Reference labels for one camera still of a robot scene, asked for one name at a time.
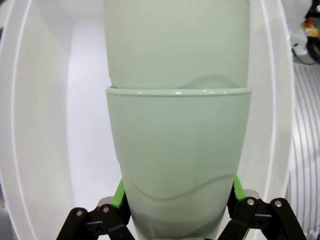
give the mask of cup rim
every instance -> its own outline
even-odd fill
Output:
[[[203,89],[135,89],[108,87],[108,95],[122,96],[158,96],[158,97],[204,97],[204,96],[230,96],[251,94],[249,87],[241,88],[203,88]]]

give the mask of striped surface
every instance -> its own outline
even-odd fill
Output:
[[[294,64],[295,111],[289,200],[304,233],[320,231],[320,65]]]

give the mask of silver bolt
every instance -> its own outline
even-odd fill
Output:
[[[279,200],[275,201],[274,204],[275,204],[278,208],[280,208],[280,207],[282,206],[282,203],[281,203]]]
[[[246,203],[249,204],[250,206],[252,206],[252,205],[255,204],[255,201],[253,201],[253,200],[250,198],[250,199],[248,199],[248,200],[246,201]]]

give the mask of cup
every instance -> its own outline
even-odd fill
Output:
[[[126,196],[146,239],[203,237],[225,211],[251,90],[106,90]]]
[[[247,87],[248,0],[106,0],[104,22],[115,88]]]

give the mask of black cable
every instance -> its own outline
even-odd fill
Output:
[[[295,51],[293,48],[291,48],[291,51],[292,51],[292,54],[293,54],[293,56],[295,57],[295,59],[297,59],[297,60],[298,60],[300,63],[302,63],[302,64],[305,64],[305,65],[315,65],[315,64],[319,64],[319,63],[320,63],[320,58],[319,58],[317,61],[312,62],[312,63],[305,62],[305,61],[301,60],[301,59],[298,57],[298,55],[296,54],[296,51]]]

